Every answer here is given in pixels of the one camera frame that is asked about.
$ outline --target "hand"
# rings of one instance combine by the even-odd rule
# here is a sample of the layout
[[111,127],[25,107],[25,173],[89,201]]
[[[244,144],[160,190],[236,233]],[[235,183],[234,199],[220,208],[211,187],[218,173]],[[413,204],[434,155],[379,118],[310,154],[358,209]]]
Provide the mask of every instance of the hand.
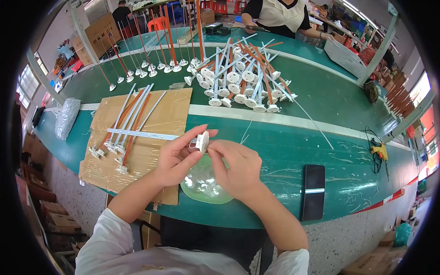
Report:
[[[159,151],[158,166],[154,170],[156,180],[163,187],[178,185],[188,171],[202,158],[203,154],[197,148],[190,148],[189,142],[203,133],[208,125],[192,128],[172,141],[167,141]],[[209,137],[213,137],[218,130],[207,130]]]
[[[251,21],[249,24],[246,24],[246,25],[249,25],[249,26],[258,26],[254,21]],[[255,33],[255,31],[252,30],[252,29],[246,29],[246,26],[245,26],[245,31],[246,31],[247,33],[249,33],[249,34],[253,34],[253,33]]]
[[[209,143],[208,153],[218,184],[232,197],[244,202],[264,187],[260,181],[261,158],[256,151],[219,139]],[[229,169],[226,169],[222,157],[228,162]]]

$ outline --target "white shirt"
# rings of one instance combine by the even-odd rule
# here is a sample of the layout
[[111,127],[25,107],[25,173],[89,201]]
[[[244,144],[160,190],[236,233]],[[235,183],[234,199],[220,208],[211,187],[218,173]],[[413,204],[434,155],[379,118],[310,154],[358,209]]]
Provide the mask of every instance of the white shirt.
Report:
[[[305,249],[286,251],[265,274],[307,274],[308,260]],[[173,247],[133,252],[130,225],[110,209],[103,211],[92,237],[81,248],[75,261],[75,274],[248,274],[237,261],[218,253]]]

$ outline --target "window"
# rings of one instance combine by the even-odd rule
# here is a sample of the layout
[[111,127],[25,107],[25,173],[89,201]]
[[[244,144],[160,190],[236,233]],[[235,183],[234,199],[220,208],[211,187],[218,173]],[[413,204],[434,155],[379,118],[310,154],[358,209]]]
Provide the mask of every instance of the window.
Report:
[[38,54],[38,52],[36,52],[33,56],[35,56],[35,59],[37,60],[37,63],[40,66],[41,70],[43,71],[44,75],[48,75],[49,72],[46,69],[46,66],[43,64],[43,61],[41,60],[41,57]]
[[28,108],[33,95],[37,91],[40,83],[35,78],[29,64],[26,65],[23,72],[18,77],[16,92],[20,95],[20,102],[25,108]]

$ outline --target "black smartphone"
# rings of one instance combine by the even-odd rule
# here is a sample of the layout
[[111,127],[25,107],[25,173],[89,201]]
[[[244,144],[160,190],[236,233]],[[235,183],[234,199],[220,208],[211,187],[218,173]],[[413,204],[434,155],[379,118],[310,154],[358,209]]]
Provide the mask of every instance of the black smartphone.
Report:
[[325,167],[307,164],[304,179],[304,203],[301,220],[320,220],[324,211]]

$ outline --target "dark pants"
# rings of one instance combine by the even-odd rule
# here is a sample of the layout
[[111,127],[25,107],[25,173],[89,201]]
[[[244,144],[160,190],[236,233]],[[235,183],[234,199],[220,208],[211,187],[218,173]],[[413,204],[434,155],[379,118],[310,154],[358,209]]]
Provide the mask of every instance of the dark pants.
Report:
[[236,260],[247,272],[267,238],[265,229],[214,227],[161,216],[162,246],[221,253]]

